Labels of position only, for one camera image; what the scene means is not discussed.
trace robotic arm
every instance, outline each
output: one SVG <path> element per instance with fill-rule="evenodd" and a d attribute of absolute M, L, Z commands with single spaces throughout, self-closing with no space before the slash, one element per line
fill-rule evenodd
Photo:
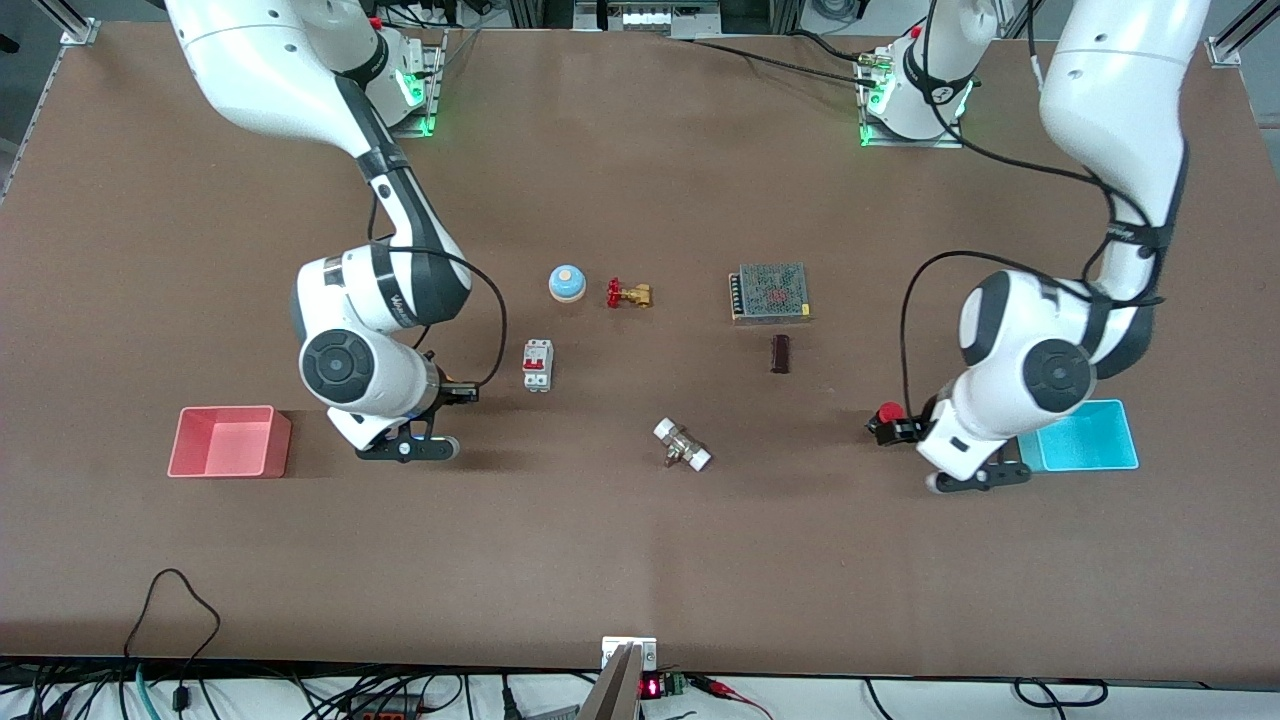
<path fill-rule="evenodd" d="M 987 27 L 984 17 L 977 17 L 984 8 L 940 0 L 936 42 L 955 33 L 940 28 L 940 18 L 955 15 L 951 24 L 961 28 Z M 978 483 L 969 480 L 1005 442 L 1071 414 L 1098 379 L 1128 369 L 1146 352 L 1155 306 L 1142 302 L 1155 297 L 1187 177 L 1179 94 L 1207 12 L 1208 0 L 1075 3 L 1044 78 L 1041 119 L 1059 147 L 1134 205 L 1111 197 L 1098 278 L 1059 279 L 1075 293 L 1030 273 L 1001 270 L 969 295 L 960 313 L 968 370 L 925 409 L 916 446 L 940 470 L 929 478 L 933 489 L 980 487 L 980 475 Z M 934 53 L 963 55 L 965 61 L 942 64 L 946 77 L 922 87 L 937 94 L 946 90 L 947 78 L 972 73 L 968 58 L 975 36 L 966 29 L 959 37 L 965 53 L 929 45 L 929 69 Z M 905 51 L 914 56 L 928 41 L 925 35 Z M 934 96 L 940 110 L 948 100 Z M 931 136 L 940 135 L 923 96 L 915 94 L 914 101 L 899 102 L 900 113 L 897 106 L 886 111 L 918 120 L 923 106 L 932 119 Z M 943 118 L 954 118 L 954 109 Z M 899 127 L 919 132 L 920 124 Z"/>
<path fill-rule="evenodd" d="M 307 263 L 294 283 L 298 369 L 338 430 L 365 451 L 443 404 L 475 400 L 474 386 L 448 382 L 389 337 L 452 319 L 471 291 L 453 260 L 461 250 L 384 122 L 413 109 L 401 86 L 416 41 L 375 32 L 351 0 L 169 0 L 168 9 L 214 109 L 252 132 L 342 149 L 394 224 L 389 238 Z M 452 450 L 435 459 L 457 451 L 444 439 Z"/>

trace black cylindrical component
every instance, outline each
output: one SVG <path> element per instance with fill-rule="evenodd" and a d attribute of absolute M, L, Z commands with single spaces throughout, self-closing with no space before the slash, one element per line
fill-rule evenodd
<path fill-rule="evenodd" d="M 773 366 L 771 373 L 785 375 L 791 372 L 791 338 L 785 334 L 773 336 Z"/>

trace pink plastic bin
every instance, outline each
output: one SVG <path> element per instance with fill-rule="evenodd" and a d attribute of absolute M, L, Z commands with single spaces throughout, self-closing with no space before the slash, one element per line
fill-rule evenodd
<path fill-rule="evenodd" d="M 170 478 L 279 478 L 289 419 L 270 405 L 183 407 L 169 456 Z"/>

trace brown table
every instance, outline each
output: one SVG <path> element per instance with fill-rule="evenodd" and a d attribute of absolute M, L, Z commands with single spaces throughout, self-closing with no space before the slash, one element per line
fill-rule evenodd
<path fill-rule="evenodd" d="M 937 497 L 861 428 L 899 396 L 908 277 L 955 247 L 1071 274 L 1096 192 L 859 149 L 847 86 L 645 35 L 486 32 L 451 72 L 436 137 L 406 146 L 507 295 L 508 354 L 556 342 L 556 387 L 525 392 L 508 360 L 442 415 L 462 455 L 402 466 L 357 461 L 294 370 L 297 268 L 364 237 L 355 163 L 223 120 L 163 24 L 68 51 L 0 210 L 0 652 L 118 652 L 177 565 L 227 619 L 221 656 L 585 667 L 643 633 L 723 671 L 1280 682 L 1280 193 L 1238 73 L 1194 61 L 1170 300 L 1149 357 L 1098 392 L 1124 398 L 1142 469 Z M 1024 47 L 979 72 L 972 137 L 1065 163 Z M 817 319 L 772 375 L 726 275 L 792 260 Z M 559 263 L 589 300 L 548 297 Z M 920 288 L 919 398 L 961 368 L 956 314 L 991 270 Z M 604 309 L 612 275 L 654 307 Z M 430 345 L 479 375 L 497 333 L 481 287 Z M 178 410 L 216 404 L 288 413 L 288 478 L 165 477 Z M 664 415 L 709 471 L 662 468 Z M 155 611 L 137 652 L 207 632 L 177 585 Z"/>

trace white circuit breaker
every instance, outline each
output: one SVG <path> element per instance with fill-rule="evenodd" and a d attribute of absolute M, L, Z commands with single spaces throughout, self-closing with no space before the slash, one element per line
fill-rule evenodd
<path fill-rule="evenodd" d="M 525 389 L 529 392 L 547 392 L 552 388 L 552 360 L 556 348 L 549 340 L 531 340 L 525 343 L 525 361 L 521 369 L 525 370 Z"/>

